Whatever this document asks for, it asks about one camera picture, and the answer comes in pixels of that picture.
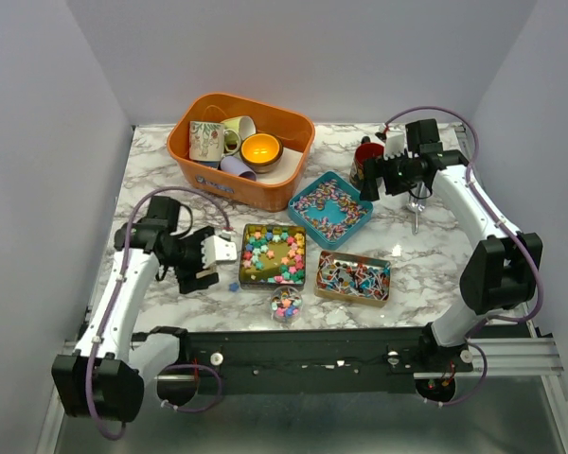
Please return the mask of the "gold tin round lollipops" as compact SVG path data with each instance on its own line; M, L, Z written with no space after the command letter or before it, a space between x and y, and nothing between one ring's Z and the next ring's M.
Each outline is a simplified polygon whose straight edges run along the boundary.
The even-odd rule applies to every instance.
M391 262L352 253L322 251L314 294L362 306L383 307L390 295Z

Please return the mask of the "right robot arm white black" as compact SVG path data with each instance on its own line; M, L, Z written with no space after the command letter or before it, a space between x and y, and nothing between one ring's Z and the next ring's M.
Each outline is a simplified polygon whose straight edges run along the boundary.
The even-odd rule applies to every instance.
M466 344L487 322L511 322L508 311L529 301L535 305L520 320L538 314L544 297L542 241L522 232L493 205L463 152L444 148L435 120L406 124L400 145L387 128L375 135L383 145L364 160L362 200L377 200L380 183L390 196L415 195L423 187L445 202L473 247L459 280L460 302L429 323L419 339L417 361L435 371L449 362L451 348Z

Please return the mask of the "teal tin swirl lollipops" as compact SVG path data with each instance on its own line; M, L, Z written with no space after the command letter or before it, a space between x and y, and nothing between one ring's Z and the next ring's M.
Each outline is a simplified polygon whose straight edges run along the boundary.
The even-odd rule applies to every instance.
M373 204L337 173L328 171L293 196L289 218L325 250L337 250L371 220Z

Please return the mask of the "gold tin star candies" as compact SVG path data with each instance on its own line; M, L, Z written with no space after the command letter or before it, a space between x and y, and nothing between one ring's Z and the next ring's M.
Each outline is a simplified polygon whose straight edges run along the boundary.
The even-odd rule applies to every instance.
M244 289L302 289L307 278L306 229L297 225L246 224L239 282Z

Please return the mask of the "clear glass bowl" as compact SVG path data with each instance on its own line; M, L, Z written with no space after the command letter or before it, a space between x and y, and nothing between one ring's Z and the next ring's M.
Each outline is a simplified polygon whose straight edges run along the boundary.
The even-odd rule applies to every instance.
M268 300L272 319L280 323L294 322L300 316L302 306L300 291L290 286L276 288Z

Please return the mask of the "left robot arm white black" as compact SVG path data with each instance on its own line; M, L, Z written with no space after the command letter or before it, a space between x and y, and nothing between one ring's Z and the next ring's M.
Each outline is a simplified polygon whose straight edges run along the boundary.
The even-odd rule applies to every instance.
M53 361L54 385L69 416L130 423L156 375L179 374L190 364L185 329L154 328L137 349L133 330L149 286L168 271L182 294L218 283L218 236L212 226L178 233L182 204L171 197L145 201L146 215L132 214L115 233L112 272L86 331L72 353Z

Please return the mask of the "metal scoop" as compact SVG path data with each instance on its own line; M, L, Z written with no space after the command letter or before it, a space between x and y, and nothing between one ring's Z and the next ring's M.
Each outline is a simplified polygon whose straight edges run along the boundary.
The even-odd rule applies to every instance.
M426 206L426 200L431 196L431 192L425 186L424 183L417 185L415 189L412 189L408 195L408 201L406 203L407 209L413 214L413 224L412 224L412 234L416 235L418 232L419 217L424 211Z

